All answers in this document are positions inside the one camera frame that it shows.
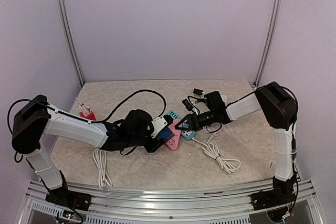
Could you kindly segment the blue cube socket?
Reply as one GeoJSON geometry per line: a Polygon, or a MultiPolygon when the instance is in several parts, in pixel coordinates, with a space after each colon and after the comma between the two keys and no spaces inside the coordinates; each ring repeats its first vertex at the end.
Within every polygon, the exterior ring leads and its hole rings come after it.
{"type": "Polygon", "coordinates": [[[168,128],[164,128],[158,135],[157,135],[157,139],[159,141],[162,141],[163,143],[166,143],[167,141],[169,141],[171,138],[174,137],[174,133],[168,128]]]}

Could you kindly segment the teal power strip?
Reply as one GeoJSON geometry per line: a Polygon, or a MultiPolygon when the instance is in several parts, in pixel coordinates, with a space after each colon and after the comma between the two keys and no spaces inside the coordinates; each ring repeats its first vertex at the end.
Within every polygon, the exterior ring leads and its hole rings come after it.
{"type": "MultiPolygon", "coordinates": [[[[176,114],[175,111],[168,111],[167,115],[171,116],[173,120],[178,120],[180,121],[181,120],[181,117],[176,114]]],[[[188,128],[188,124],[183,122],[182,125],[180,126],[182,127],[182,130],[181,130],[181,135],[187,140],[187,141],[191,141],[193,137],[195,137],[196,135],[196,132],[195,131],[192,131],[192,130],[187,130],[188,128]]]]}

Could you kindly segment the pink triangular power strip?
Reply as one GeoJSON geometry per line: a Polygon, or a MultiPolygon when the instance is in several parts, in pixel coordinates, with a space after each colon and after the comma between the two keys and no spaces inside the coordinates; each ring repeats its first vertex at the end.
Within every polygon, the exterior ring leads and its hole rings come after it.
{"type": "Polygon", "coordinates": [[[177,130],[175,126],[180,122],[180,119],[174,120],[172,124],[170,124],[166,128],[165,133],[165,144],[171,151],[176,151],[178,149],[178,145],[181,137],[181,130],[177,130]]]}

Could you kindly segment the red cube socket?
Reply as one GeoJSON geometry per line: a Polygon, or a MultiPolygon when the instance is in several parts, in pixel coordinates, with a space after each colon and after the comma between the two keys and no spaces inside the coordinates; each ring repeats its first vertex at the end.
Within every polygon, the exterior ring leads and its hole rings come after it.
{"type": "Polygon", "coordinates": [[[91,120],[91,121],[96,121],[97,120],[95,114],[93,113],[93,111],[91,109],[89,109],[87,112],[81,111],[79,113],[79,115],[82,118],[85,118],[85,119],[88,119],[88,120],[91,120]]]}

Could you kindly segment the black power adapter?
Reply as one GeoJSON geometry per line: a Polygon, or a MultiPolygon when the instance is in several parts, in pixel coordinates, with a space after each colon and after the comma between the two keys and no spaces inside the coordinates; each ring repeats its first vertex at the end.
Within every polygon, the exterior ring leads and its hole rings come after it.
{"type": "Polygon", "coordinates": [[[204,91],[203,91],[203,90],[200,90],[200,89],[196,89],[196,88],[194,88],[193,93],[194,93],[194,94],[197,94],[197,95],[203,95],[203,94],[204,94],[204,91]]]}

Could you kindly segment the white charger with pink cable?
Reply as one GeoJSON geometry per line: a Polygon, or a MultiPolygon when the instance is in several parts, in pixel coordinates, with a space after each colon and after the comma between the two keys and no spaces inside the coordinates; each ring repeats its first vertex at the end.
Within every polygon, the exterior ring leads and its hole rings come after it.
{"type": "Polygon", "coordinates": [[[82,112],[84,115],[87,115],[87,114],[90,113],[90,109],[89,109],[84,103],[80,102],[80,101],[78,100],[77,97],[75,97],[75,101],[79,104],[79,107],[80,107],[80,109],[81,109],[81,112],[82,112]]]}

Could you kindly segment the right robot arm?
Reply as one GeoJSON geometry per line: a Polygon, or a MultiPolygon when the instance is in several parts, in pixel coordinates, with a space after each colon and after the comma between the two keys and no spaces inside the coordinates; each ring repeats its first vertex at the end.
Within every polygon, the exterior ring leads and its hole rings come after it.
{"type": "Polygon", "coordinates": [[[261,116],[263,124],[273,134],[276,166],[272,189],[252,195],[254,209],[295,205],[299,191],[296,170],[299,106],[294,93],[287,87],[271,82],[229,103],[224,101],[219,91],[203,94],[194,100],[204,103],[207,111],[191,111],[178,120],[175,129],[197,132],[214,124],[233,124],[253,114],[261,116]]]}

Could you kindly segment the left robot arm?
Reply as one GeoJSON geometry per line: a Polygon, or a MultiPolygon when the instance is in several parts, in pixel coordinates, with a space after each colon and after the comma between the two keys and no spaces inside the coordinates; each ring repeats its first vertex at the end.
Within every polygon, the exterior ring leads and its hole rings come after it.
{"type": "Polygon", "coordinates": [[[42,94],[23,102],[25,106],[14,118],[7,119],[12,147],[40,177],[48,191],[46,200],[69,208],[91,196],[68,189],[64,175],[40,142],[42,135],[65,137],[101,151],[122,152],[126,148],[134,151],[143,146],[148,153],[154,153],[166,143],[159,134],[173,122],[172,117],[164,113],[153,118],[140,109],[131,110],[125,119],[113,123],[108,119],[88,120],[51,105],[42,94]]]}

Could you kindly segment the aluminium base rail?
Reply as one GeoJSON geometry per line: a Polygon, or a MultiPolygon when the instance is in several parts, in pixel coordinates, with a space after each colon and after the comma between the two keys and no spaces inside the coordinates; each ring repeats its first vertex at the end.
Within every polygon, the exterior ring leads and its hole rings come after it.
{"type": "MultiPolygon", "coordinates": [[[[84,223],[274,223],[270,209],[254,210],[251,195],[271,188],[271,179],[236,185],[192,189],[102,190],[68,183],[69,189],[92,196],[88,211],[78,212],[84,223]]],[[[45,201],[46,189],[31,181],[15,223],[80,222],[62,216],[65,207],[45,201]]],[[[285,223],[327,223],[310,180],[299,182],[299,196],[285,223]]]]}

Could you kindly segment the left aluminium frame post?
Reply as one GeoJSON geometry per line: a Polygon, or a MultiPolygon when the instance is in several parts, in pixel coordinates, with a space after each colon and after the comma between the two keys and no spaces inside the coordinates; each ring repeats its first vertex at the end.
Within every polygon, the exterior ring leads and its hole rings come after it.
{"type": "Polygon", "coordinates": [[[80,65],[80,61],[79,61],[79,58],[76,52],[75,43],[74,43],[74,39],[72,36],[70,22],[69,22],[69,18],[67,14],[66,1],[57,0],[57,5],[58,5],[59,13],[60,13],[60,20],[61,20],[62,27],[63,27],[64,34],[65,34],[66,43],[67,43],[69,53],[70,53],[70,58],[71,58],[78,82],[80,86],[83,87],[86,81],[85,81],[85,77],[84,77],[84,74],[83,74],[83,71],[80,65]]]}

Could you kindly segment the aluminium frame post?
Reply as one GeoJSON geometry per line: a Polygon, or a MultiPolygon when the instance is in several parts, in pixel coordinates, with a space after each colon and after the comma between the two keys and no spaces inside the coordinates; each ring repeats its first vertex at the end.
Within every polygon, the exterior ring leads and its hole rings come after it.
{"type": "Polygon", "coordinates": [[[83,74],[83,71],[80,65],[80,61],[79,61],[79,58],[76,52],[75,43],[74,43],[74,39],[72,36],[70,22],[69,22],[69,18],[67,14],[66,1],[57,0],[57,5],[58,5],[59,13],[60,13],[60,20],[61,20],[62,27],[63,27],[64,34],[65,34],[66,43],[67,43],[69,53],[70,53],[70,58],[71,58],[78,82],[80,86],[83,87],[86,81],[85,81],[85,77],[84,77],[84,74],[83,74]]]}
{"type": "Polygon", "coordinates": [[[261,54],[261,60],[258,66],[257,74],[255,77],[254,81],[254,86],[259,87],[260,83],[262,81],[262,77],[264,75],[265,69],[266,69],[266,64],[267,60],[269,57],[269,53],[271,50],[271,44],[274,38],[274,34],[276,31],[276,26],[277,26],[277,20],[278,20],[278,15],[279,15],[279,10],[281,7],[281,0],[273,0],[272,8],[271,8],[271,15],[270,15],[270,21],[268,25],[268,30],[266,33],[266,40],[265,44],[262,50],[261,54]]]}

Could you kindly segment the right aluminium frame post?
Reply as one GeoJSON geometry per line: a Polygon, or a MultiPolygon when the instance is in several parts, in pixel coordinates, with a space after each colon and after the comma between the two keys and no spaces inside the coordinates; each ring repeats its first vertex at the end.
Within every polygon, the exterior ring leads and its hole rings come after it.
{"type": "Polygon", "coordinates": [[[277,26],[277,20],[278,20],[278,15],[279,15],[279,10],[281,7],[281,0],[273,0],[272,8],[271,8],[271,15],[270,15],[270,21],[268,25],[268,30],[266,33],[266,40],[265,44],[262,50],[261,54],[261,60],[258,66],[257,74],[255,77],[254,81],[254,86],[259,87],[260,83],[262,81],[262,77],[264,75],[265,69],[266,69],[266,64],[267,60],[269,57],[269,53],[271,50],[271,44],[274,38],[274,34],[276,31],[276,26],[277,26]]]}

